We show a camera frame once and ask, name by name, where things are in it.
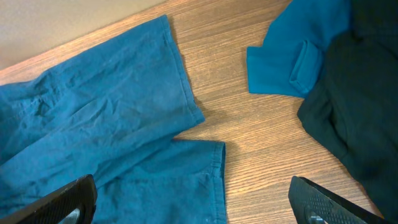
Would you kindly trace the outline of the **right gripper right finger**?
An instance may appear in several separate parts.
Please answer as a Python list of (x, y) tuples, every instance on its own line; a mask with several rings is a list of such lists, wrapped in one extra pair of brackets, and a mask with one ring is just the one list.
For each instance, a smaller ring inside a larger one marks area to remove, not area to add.
[(304, 177), (292, 177), (288, 198), (298, 224), (390, 224)]

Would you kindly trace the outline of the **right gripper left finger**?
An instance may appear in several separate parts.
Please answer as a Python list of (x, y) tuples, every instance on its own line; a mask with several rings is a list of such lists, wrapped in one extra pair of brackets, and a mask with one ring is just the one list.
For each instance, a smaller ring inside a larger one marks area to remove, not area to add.
[(2, 218), (1, 224), (90, 224), (97, 196), (88, 174)]

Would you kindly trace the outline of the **navy blue shorts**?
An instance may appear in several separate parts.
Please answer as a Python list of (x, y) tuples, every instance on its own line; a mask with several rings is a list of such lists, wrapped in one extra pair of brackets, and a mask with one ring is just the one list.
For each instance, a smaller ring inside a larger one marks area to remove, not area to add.
[(94, 223), (226, 223), (225, 144), (204, 121), (166, 16), (1, 87), (1, 216), (86, 174)]

